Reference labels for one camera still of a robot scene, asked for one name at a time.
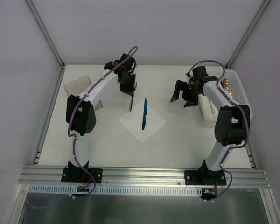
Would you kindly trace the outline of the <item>silver metal fork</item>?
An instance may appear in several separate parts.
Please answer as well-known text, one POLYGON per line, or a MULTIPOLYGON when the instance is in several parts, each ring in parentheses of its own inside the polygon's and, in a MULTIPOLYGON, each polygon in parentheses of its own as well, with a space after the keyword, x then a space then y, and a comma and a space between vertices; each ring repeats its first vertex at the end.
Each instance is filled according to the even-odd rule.
POLYGON ((132 108, 133 108, 133 96, 131 96, 131 101, 129 104, 129 112, 131 112, 132 108))

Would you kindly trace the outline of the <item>white paper napkin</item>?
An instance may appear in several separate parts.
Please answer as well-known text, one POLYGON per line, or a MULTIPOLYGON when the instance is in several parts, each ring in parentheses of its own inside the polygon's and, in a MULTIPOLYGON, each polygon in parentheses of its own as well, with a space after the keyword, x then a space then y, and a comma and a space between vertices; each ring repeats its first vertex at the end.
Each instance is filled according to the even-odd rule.
POLYGON ((166 121, 142 100, 133 109, 118 118, 123 127, 139 142, 143 143, 155 134, 166 121))

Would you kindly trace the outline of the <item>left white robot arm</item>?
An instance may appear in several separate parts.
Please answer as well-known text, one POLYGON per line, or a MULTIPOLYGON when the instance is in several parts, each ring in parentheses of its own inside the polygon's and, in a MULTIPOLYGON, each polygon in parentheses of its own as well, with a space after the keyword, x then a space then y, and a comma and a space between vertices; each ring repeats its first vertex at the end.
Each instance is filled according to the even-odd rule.
POLYGON ((101 182, 98 169, 89 169, 89 134, 96 125, 95 107, 103 94, 119 84, 122 93, 134 97, 136 90, 136 61, 130 54, 123 54, 119 60, 105 64, 97 81, 78 96, 67 99, 66 122, 68 136, 72 138, 72 158, 63 169, 61 181, 68 183, 101 182))

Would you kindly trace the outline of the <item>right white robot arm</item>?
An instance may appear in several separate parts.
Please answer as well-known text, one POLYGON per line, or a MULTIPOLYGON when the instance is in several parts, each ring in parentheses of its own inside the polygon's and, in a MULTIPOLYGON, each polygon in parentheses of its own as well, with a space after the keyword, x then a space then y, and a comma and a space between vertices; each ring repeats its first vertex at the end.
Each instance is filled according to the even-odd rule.
POLYGON ((204 66, 192 68, 189 82, 177 80, 171 102, 185 100, 185 107, 196 106, 200 95, 207 96, 218 110, 214 128, 216 143, 210 155, 203 160, 196 171, 186 170, 186 185, 225 186, 223 165, 235 148, 245 147, 249 138, 251 110, 231 99, 229 92, 222 88, 223 81, 207 74, 204 66))

